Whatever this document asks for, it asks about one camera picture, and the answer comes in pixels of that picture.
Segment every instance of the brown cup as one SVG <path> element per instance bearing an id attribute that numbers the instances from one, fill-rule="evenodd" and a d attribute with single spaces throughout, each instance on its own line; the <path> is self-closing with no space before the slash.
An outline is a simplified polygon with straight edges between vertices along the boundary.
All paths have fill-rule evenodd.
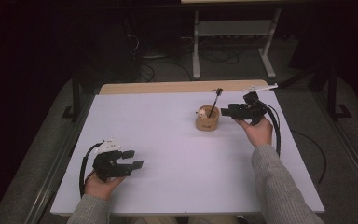
<path id="1" fill-rule="evenodd" d="M 212 106 L 211 105 L 203 105 L 199 110 L 204 109 L 206 112 L 206 117 L 201 118 L 197 116 L 196 119 L 196 127 L 200 131 L 211 132 L 217 129 L 217 121 L 219 120 L 220 112 L 219 108 L 216 106 L 213 109 L 212 115 L 208 118 L 211 113 Z"/>

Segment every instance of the person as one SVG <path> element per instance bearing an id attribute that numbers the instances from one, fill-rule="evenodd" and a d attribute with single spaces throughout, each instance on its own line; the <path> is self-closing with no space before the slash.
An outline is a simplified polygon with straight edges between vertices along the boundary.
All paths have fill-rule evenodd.
<path id="1" fill-rule="evenodd" d="M 324 223 L 305 203 L 288 170 L 283 166 L 272 143 L 272 125 L 262 118 L 256 125 L 245 120 L 235 120 L 245 131 L 255 147 L 252 166 L 255 170 L 256 195 L 261 213 L 268 224 L 272 223 Z M 93 174 L 86 183 L 85 195 L 81 199 L 68 223 L 108 223 L 109 198 L 124 178 L 115 178 L 106 183 Z M 176 224 L 174 217 L 130 217 L 130 224 Z M 234 216 L 190 217 L 191 224 L 237 224 Z"/>

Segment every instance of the background desk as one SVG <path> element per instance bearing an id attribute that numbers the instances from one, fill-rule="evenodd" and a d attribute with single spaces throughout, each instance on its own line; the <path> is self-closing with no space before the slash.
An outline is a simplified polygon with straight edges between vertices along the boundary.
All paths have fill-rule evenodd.
<path id="1" fill-rule="evenodd" d="M 251 165 L 253 146 L 230 117 L 221 117 L 214 132 L 198 131 L 195 112 L 200 106 L 213 103 L 212 89 L 225 89 L 216 105 L 222 108 L 230 103 L 243 103 L 241 90 L 262 82 L 182 82 L 177 83 L 178 87 L 183 87 L 180 90 L 168 88 L 175 86 L 174 83 L 105 86 L 93 102 L 51 212 L 61 215 L 74 212 L 80 201 L 78 175 L 82 157 L 92 145 L 112 135 L 122 145 L 122 150 L 136 151 L 133 159 L 118 162 L 145 160 L 144 167 L 134 171 L 114 191 L 112 213 L 134 216 L 260 212 Z M 117 90 L 127 87 L 132 93 L 120 94 L 115 86 Z M 152 89 L 148 86 L 164 93 L 139 94 L 150 92 Z M 322 212 L 324 207 L 274 92 L 260 91 L 258 94 L 280 115 L 283 164 L 310 208 Z M 91 171 L 94 157 L 91 153 L 86 173 Z"/>

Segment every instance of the gray sleeve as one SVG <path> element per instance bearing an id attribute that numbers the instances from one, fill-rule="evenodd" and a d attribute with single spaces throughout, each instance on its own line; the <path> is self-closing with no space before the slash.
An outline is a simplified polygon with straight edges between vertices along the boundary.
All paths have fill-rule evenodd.
<path id="1" fill-rule="evenodd" d="M 83 195 L 68 224 L 106 224 L 109 222 L 109 202 L 100 198 Z"/>
<path id="2" fill-rule="evenodd" d="M 252 165 L 257 198 L 268 224 L 323 223 L 306 205 L 295 181 L 272 146 L 256 147 Z"/>

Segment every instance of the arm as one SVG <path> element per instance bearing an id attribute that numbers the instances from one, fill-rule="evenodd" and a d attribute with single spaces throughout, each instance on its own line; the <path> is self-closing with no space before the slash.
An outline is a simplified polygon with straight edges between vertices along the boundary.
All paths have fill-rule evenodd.
<path id="1" fill-rule="evenodd" d="M 236 121 L 255 146 L 252 165 L 255 169 L 256 194 L 267 223 L 323 223 L 306 205 L 295 181 L 271 146 L 270 122 L 262 118 L 252 126 L 244 120 Z"/>
<path id="2" fill-rule="evenodd" d="M 105 183 L 95 173 L 92 174 L 86 183 L 85 195 L 83 195 L 67 223 L 108 223 L 110 194 L 123 180 L 124 177 L 118 177 Z"/>

